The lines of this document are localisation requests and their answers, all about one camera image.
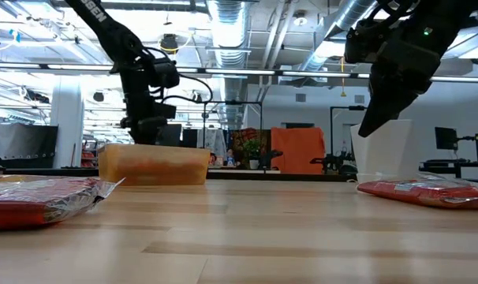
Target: support column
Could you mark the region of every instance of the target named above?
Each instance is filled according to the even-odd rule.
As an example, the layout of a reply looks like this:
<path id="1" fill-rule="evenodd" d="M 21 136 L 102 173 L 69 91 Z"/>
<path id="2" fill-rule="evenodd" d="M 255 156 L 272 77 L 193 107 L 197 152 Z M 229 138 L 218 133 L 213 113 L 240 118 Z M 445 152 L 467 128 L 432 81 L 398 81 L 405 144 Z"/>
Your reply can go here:
<path id="1" fill-rule="evenodd" d="M 78 76 L 59 76 L 51 100 L 51 125 L 58 125 L 53 168 L 81 165 L 84 97 Z"/>

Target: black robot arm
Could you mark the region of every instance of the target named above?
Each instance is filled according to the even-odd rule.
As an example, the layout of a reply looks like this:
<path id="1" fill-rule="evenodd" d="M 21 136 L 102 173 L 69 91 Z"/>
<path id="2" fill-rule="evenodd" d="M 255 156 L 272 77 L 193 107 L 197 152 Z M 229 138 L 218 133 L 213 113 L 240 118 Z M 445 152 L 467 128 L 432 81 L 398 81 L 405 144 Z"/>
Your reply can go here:
<path id="1" fill-rule="evenodd" d="M 159 128 L 166 125 L 168 118 L 175 117 L 176 107 L 157 103 L 149 87 L 163 92 L 164 88 L 177 86 L 180 76 L 176 62 L 161 51 L 164 57 L 155 58 L 136 35 L 111 18 L 99 1 L 65 1 L 97 35 L 114 62 L 110 72 L 120 73 L 127 108 L 121 126 L 130 128 L 136 144 L 154 144 Z"/>
<path id="2" fill-rule="evenodd" d="M 441 58 L 478 9 L 478 0 L 377 0 L 371 15 L 351 28 L 345 59 L 372 63 L 369 103 L 359 134 L 368 136 L 408 107 L 431 86 Z M 375 21 L 384 9 L 390 16 Z M 400 24 L 400 17 L 410 16 Z"/>

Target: orange container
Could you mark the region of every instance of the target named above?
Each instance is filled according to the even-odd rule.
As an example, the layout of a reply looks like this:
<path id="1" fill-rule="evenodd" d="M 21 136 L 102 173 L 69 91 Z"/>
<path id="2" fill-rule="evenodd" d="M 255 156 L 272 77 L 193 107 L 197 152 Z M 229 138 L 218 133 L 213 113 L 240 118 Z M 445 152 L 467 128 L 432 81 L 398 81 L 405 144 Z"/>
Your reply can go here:
<path id="1" fill-rule="evenodd" d="M 99 176 L 121 185 L 203 185 L 207 149 L 107 144 L 99 149 Z"/>

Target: red snack bag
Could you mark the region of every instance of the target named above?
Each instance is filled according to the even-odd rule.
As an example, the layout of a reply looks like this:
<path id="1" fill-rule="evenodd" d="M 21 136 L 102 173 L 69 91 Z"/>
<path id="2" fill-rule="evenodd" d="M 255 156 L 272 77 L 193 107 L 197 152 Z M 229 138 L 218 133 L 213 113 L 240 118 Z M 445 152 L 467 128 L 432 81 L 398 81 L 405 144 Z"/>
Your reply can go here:
<path id="1" fill-rule="evenodd" d="M 370 181 L 357 186 L 361 192 L 425 206 L 478 209 L 478 183 L 421 174 L 411 181 Z"/>
<path id="2" fill-rule="evenodd" d="M 0 182 L 0 230 L 33 228 L 66 220 L 94 207 L 116 186 L 94 178 L 38 179 Z"/>

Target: table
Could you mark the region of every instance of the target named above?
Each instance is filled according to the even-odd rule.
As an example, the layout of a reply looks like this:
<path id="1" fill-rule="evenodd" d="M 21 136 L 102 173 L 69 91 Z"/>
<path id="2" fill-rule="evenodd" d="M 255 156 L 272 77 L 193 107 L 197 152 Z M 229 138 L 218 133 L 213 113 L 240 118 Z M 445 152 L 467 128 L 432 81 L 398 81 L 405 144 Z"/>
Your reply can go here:
<path id="1" fill-rule="evenodd" d="M 209 169 L 208 173 L 222 174 L 280 174 L 280 170 L 235 170 L 235 169 Z"/>
<path id="2" fill-rule="evenodd" d="M 0 283 L 478 283 L 478 211 L 354 186 L 119 188 L 67 222 L 0 233 Z"/>
<path id="3" fill-rule="evenodd" d="M 461 178 L 461 168 L 478 168 L 478 162 L 462 162 L 454 159 L 431 160 L 422 162 L 420 171 L 434 174 L 454 174 L 456 178 Z"/>

